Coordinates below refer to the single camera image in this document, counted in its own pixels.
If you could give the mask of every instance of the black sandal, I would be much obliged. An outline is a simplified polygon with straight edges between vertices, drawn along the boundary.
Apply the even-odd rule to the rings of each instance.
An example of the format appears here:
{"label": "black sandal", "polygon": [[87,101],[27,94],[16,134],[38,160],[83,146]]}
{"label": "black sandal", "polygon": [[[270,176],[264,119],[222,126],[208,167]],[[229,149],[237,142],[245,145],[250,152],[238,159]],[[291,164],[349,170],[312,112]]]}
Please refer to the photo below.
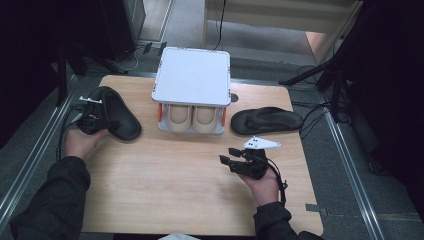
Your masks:
{"label": "black sandal", "polygon": [[302,125],[302,116],[277,107],[247,109],[231,118],[231,128],[238,135],[296,131]]}

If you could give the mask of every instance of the metal rail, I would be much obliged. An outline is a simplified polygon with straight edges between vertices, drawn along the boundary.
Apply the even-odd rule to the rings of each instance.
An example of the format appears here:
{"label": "metal rail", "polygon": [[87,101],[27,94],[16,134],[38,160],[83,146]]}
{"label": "metal rail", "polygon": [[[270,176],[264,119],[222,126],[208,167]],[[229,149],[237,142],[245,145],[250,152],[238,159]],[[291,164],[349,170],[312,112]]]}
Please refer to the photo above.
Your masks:
{"label": "metal rail", "polygon": [[53,111],[49,121],[46,124],[46,127],[40,134],[24,165],[22,166],[21,170],[13,181],[12,186],[9,188],[8,192],[6,193],[5,197],[3,198],[0,204],[0,236],[3,233],[5,227],[7,226],[9,219],[16,208],[16,205],[18,204],[22,194],[24,193],[41,158],[43,157],[44,152],[46,151],[47,146],[49,145],[57,127],[62,122],[66,110],[68,109],[68,106],[71,103],[71,99],[75,92],[75,86],[77,84],[76,76],[73,75],[69,82],[70,92],[68,97],[65,99],[65,101],[60,107],[56,107],[56,109]]}

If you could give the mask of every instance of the black sleeve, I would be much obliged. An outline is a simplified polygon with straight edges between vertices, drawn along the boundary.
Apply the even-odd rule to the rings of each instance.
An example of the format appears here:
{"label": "black sleeve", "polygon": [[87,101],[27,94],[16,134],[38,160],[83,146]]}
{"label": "black sleeve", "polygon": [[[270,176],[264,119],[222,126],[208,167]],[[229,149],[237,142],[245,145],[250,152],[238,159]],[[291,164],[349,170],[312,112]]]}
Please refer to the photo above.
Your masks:
{"label": "black sleeve", "polygon": [[289,224],[291,214],[282,202],[269,203],[258,207],[253,218],[258,239],[299,239]]}
{"label": "black sleeve", "polygon": [[90,174],[84,161],[65,157],[50,168],[26,210],[10,221],[15,239],[78,239]]}

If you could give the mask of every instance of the robotic hand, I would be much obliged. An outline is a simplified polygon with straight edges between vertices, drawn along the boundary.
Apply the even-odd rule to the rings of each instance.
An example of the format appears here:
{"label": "robotic hand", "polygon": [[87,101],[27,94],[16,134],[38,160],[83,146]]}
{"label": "robotic hand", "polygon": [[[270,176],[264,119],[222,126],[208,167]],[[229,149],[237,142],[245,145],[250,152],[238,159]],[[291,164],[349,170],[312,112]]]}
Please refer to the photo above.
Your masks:
{"label": "robotic hand", "polygon": [[232,156],[246,159],[245,162],[239,162],[230,160],[229,157],[219,155],[221,163],[228,165],[231,172],[249,176],[256,180],[261,179],[265,175],[268,169],[268,158],[265,156],[265,150],[247,148],[245,150],[238,150],[229,148],[228,152]]}

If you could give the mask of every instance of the black flip-flop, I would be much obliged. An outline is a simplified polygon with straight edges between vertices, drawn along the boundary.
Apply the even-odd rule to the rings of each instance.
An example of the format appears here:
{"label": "black flip-flop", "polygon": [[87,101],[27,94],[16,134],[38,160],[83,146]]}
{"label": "black flip-flop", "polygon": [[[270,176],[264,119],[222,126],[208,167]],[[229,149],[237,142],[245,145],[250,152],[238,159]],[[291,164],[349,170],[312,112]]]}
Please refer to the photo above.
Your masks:
{"label": "black flip-flop", "polygon": [[89,103],[86,106],[88,112],[85,115],[94,115],[105,121],[103,128],[107,128],[112,135],[124,141],[134,140],[140,135],[142,129],[140,122],[125,105],[118,92],[110,87],[102,86],[95,88],[88,97],[93,100],[101,100],[102,104],[90,105]]}
{"label": "black flip-flop", "polygon": [[231,128],[239,135],[296,131],[302,125],[302,116],[277,107],[247,109],[231,118]]}

